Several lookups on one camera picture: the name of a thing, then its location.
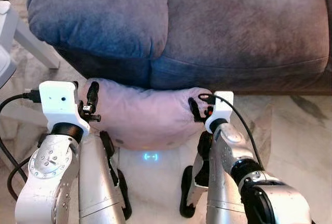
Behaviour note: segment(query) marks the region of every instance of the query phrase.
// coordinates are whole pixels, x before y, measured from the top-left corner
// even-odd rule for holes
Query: gray couch
[[[332,92],[332,0],[27,0],[27,9],[31,31],[87,78]]]

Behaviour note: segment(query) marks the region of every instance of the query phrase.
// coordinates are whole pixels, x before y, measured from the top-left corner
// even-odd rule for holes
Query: white floor
[[[11,2],[26,20],[25,0]],[[59,71],[46,69],[17,43],[12,57],[18,62],[18,70],[0,90],[1,100],[47,79],[85,81],[65,61]],[[267,170],[306,197],[317,224],[332,223],[332,97],[242,96],[236,97],[236,105],[254,130]],[[239,127],[235,117],[232,121]],[[35,149],[36,139],[44,130],[42,126],[8,118],[0,121],[6,145],[20,160],[29,154],[28,150]],[[197,142],[198,137],[177,149],[151,152],[158,153],[158,161],[144,160],[143,151],[120,149],[119,167],[126,177],[133,208],[127,223],[205,223],[206,194],[192,219],[185,219],[178,212],[182,172],[193,163]],[[5,164],[8,161],[0,152],[0,223],[15,223],[15,202],[6,191],[9,170]],[[15,180],[17,192],[21,187],[20,179]],[[72,202],[70,223],[78,223],[77,200]]]

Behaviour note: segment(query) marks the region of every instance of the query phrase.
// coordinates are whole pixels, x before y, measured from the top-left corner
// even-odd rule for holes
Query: black cable
[[[18,198],[18,197],[17,197],[17,194],[15,193],[14,189],[12,188],[12,179],[13,179],[15,173],[16,173],[19,169],[22,169],[22,167],[23,167],[26,163],[28,163],[28,162],[30,161],[30,158],[31,158],[31,157],[28,157],[28,158],[24,159],[24,160],[19,164],[18,167],[16,167],[15,169],[13,169],[13,170],[10,172],[10,174],[9,174],[9,176],[8,176],[8,179],[7,179],[7,189],[8,189],[8,191],[9,191],[9,193],[11,194],[11,196],[14,198],[15,201],[17,201],[17,198]]]
[[[5,101],[3,101],[1,104],[0,104],[0,113],[2,111],[2,109],[9,103],[9,102],[12,102],[14,100],[17,100],[17,99],[22,99],[26,96],[26,94],[18,94],[18,95],[15,95],[15,96],[12,96],[8,99],[6,99]],[[22,176],[24,182],[26,182],[27,180],[27,176],[25,174],[25,172],[22,170],[22,168],[19,167],[19,164],[18,162],[15,160],[15,158],[12,156],[12,154],[9,152],[9,150],[6,148],[4,142],[2,141],[1,139],[1,136],[0,136],[0,148],[1,150],[4,152],[4,154],[6,155],[6,157],[9,159],[9,161],[14,165],[14,167],[16,169],[18,169],[20,175]]]
[[[201,99],[201,100],[204,100],[204,96],[212,96],[212,97],[215,97],[223,102],[225,102],[227,105],[229,105],[233,111],[236,113],[236,115],[239,117],[240,121],[242,122],[245,130],[247,131],[248,133],[248,136],[250,138],[250,141],[251,141],[251,144],[254,148],[254,152],[255,152],[255,155],[256,155],[256,158],[257,158],[257,161],[259,163],[259,165],[261,166],[261,168],[264,170],[264,166],[263,166],[263,163],[261,162],[261,159],[260,159],[260,156],[259,156],[259,153],[258,153],[258,150],[257,150],[257,147],[256,147],[256,144],[255,144],[255,141],[254,141],[254,137],[249,129],[249,127],[247,126],[247,124],[245,123],[244,119],[242,118],[241,114],[236,110],[236,108],[230,104],[228,101],[226,101],[224,98],[220,97],[220,96],[217,96],[217,95],[213,95],[213,94],[208,94],[208,93],[202,93],[200,94],[198,97]]]

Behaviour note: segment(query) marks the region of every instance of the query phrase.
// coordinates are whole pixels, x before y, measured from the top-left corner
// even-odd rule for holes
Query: blue led indicator
[[[145,161],[152,160],[152,161],[157,162],[158,159],[159,159],[159,156],[158,156],[157,153],[144,153],[144,155],[143,155],[143,159],[144,159]]]

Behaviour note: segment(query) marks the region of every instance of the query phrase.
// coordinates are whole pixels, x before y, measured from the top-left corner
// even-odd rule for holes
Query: pink cushion
[[[102,119],[90,125],[107,131],[115,146],[135,150],[171,149],[204,130],[202,123],[193,121],[188,99],[193,97],[197,101],[203,116],[207,104],[199,100],[198,95],[211,93],[207,89],[145,90],[92,78],[80,91],[80,99],[86,101],[93,81],[100,86],[96,114]]]

